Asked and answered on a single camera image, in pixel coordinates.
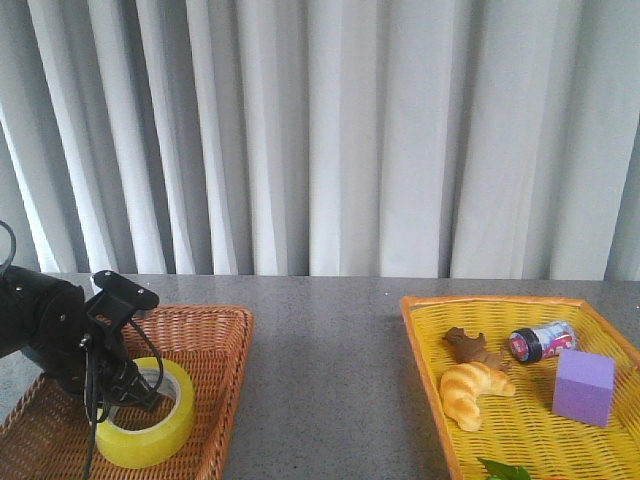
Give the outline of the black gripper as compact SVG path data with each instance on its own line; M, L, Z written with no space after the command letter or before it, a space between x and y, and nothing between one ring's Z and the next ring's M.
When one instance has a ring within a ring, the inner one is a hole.
M80 343L86 353L84 401L153 411L159 402L159 368L131 359L122 329L135 324L137 312L155 309L159 297L111 270L95 273L92 280L99 292L85 304L87 329Z

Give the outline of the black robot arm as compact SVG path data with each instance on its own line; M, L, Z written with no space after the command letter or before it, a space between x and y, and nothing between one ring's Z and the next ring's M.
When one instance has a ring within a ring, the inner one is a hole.
M87 407L135 406L150 411L159 385L129 356L122 329L158 296L110 270L93 275L91 298L66 280L18 266L1 270L1 354L22 352L67 394Z

